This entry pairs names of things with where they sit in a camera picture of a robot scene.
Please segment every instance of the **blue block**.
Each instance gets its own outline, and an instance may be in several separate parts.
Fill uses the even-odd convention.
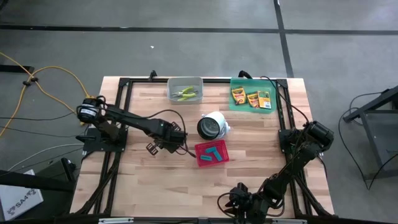
[[[201,160],[204,160],[204,161],[212,161],[213,159],[211,158],[211,156],[205,156],[205,155],[201,155],[200,156],[200,159]]]
[[[223,158],[220,156],[220,154],[218,153],[218,151],[215,151],[215,152],[213,152],[213,153],[214,153],[214,155],[216,156],[218,162],[223,160]]]
[[[216,151],[217,151],[216,147],[210,147],[210,148],[205,150],[205,153],[211,153],[211,152],[216,152]]]

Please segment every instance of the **wooden table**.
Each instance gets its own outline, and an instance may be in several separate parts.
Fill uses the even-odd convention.
[[[104,95],[108,103],[115,101],[119,78],[103,79],[100,95]],[[287,81],[292,104],[312,119],[303,79],[288,78]],[[160,150],[156,156],[152,156],[145,148],[152,139],[142,131],[130,128],[127,148],[119,166],[112,216],[226,217],[216,204],[220,194],[229,192],[238,182],[243,182],[254,192],[265,178],[280,171],[285,165],[285,157],[280,151],[277,138],[280,127],[276,110],[271,114],[230,111],[228,96],[229,84],[206,83],[202,104],[171,105],[167,99],[165,83],[134,84],[129,111],[142,116],[164,109],[178,111],[185,120],[188,146],[192,151],[194,145],[205,142],[197,132],[197,122],[201,114],[222,112],[231,126],[231,131],[224,138],[230,161],[220,166],[199,169],[196,159],[188,154],[180,156]],[[174,113],[162,113],[157,117],[175,121],[182,126],[180,118]],[[294,118],[297,127],[305,122],[303,116],[296,111]],[[71,212],[81,208],[97,187],[103,157],[104,153],[95,152],[83,161]],[[311,161],[304,171],[309,189],[324,208],[333,213],[328,184],[320,161]],[[103,207],[108,190],[105,189],[104,192]],[[304,211],[299,188],[297,193],[302,204],[300,208]],[[224,205],[227,201],[225,197],[221,204]],[[294,217],[290,189],[286,191],[285,204],[282,217]],[[279,212],[280,210],[269,210],[273,214]]]

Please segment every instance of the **gray floor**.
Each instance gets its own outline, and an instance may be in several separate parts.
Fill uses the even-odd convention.
[[[371,0],[280,0],[287,29],[398,29],[398,2]],[[77,26],[277,28],[271,0],[13,0],[0,12],[1,23]],[[304,78],[313,118],[334,130],[325,154],[328,183],[337,215],[396,222],[398,178],[379,179],[366,190],[337,134],[338,118],[352,98],[398,84],[398,36],[288,35],[294,76]],[[0,51],[36,68],[59,65],[75,72],[91,94],[105,75],[236,76],[240,70],[259,77],[286,77],[278,34],[161,32],[47,32],[0,30]],[[0,63],[11,64],[0,58]],[[77,106],[83,93],[69,75],[51,70],[38,75],[49,92]],[[27,75],[0,73],[0,116],[10,116]],[[359,99],[361,105],[371,97]],[[18,117],[66,114],[60,104],[35,86],[28,88]],[[69,136],[83,131],[75,117],[51,122],[13,121],[12,128]],[[366,172],[377,167],[364,131],[342,124],[343,136]],[[0,169],[46,147],[78,143],[8,130],[0,141]],[[56,149],[33,164],[78,147]],[[80,166],[80,151],[68,156]],[[46,167],[38,164],[35,170]]]

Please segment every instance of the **red box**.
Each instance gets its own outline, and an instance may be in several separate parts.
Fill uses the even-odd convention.
[[[216,147],[218,153],[220,154],[222,160],[218,161],[214,153],[206,153],[206,149],[211,148],[211,147]],[[226,150],[226,145],[224,140],[218,140],[218,141],[211,141],[211,142],[206,142],[206,143],[201,143],[195,145],[195,152],[197,155],[197,162],[199,167],[206,167],[206,166],[213,166],[217,164],[222,164],[224,162],[229,161],[228,157],[228,151]],[[213,159],[212,161],[204,161],[200,159],[201,155],[206,155],[206,156],[211,156]]]

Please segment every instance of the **green-handled pliers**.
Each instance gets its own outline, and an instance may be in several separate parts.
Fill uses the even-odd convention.
[[[174,97],[181,97],[178,99],[178,101],[184,101],[189,98],[195,97],[197,95],[197,91],[194,91],[193,86],[186,87],[185,89],[181,91],[177,91],[172,94]]]

